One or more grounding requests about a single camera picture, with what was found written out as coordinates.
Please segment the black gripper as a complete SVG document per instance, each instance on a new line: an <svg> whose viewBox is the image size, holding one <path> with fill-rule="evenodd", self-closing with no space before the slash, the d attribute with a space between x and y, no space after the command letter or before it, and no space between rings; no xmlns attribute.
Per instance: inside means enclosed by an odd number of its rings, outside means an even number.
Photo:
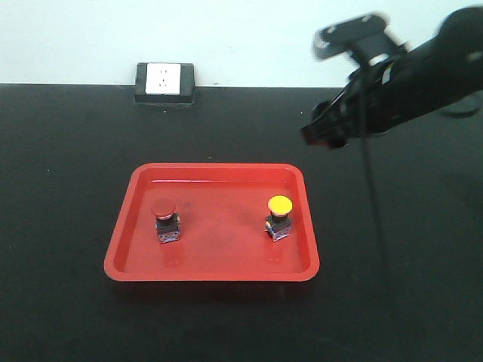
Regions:
<svg viewBox="0 0 483 362"><path fill-rule="evenodd" d="M312 109L311 121L300 130L305 143L341 149L352 138L383 134L405 123L407 86L408 72L397 63L355 70L334 99Z"/></svg>

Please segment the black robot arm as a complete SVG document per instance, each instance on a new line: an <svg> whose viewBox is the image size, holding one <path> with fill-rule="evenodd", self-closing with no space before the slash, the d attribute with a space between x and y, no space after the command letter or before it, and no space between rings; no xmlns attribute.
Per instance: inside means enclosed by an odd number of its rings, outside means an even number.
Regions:
<svg viewBox="0 0 483 362"><path fill-rule="evenodd" d="M309 145L344 147L379 136L482 89L482 7L448 15L433 38L409 51L379 14L320 29L312 48L326 60L348 53L358 64L332 100L319 103L301 133Z"/></svg>

